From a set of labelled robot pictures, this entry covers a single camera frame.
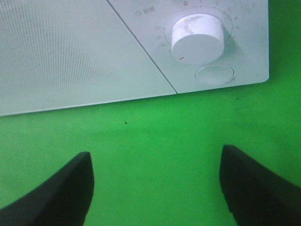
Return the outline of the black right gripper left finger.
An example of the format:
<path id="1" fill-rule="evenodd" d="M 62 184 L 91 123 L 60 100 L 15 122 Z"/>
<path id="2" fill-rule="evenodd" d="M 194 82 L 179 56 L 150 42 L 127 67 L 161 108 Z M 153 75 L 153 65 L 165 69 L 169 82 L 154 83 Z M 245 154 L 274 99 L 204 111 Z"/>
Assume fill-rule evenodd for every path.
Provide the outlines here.
<path id="1" fill-rule="evenodd" d="M 94 194 L 91 154 L 81 152 L 41 185 L 0 210 L 2 226 L 82 226 Z"/>

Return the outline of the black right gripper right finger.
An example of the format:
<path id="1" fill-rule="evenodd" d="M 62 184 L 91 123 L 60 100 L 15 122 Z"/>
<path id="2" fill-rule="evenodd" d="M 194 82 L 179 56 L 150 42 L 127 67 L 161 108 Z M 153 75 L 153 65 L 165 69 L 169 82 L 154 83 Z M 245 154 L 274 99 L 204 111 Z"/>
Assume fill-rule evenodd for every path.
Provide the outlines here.
<path id="1" fill-rule="evenodd" d="M 299 226 L 301 188 L 233 145 L 224 145 L 219 181 L 239 226 Z"/>

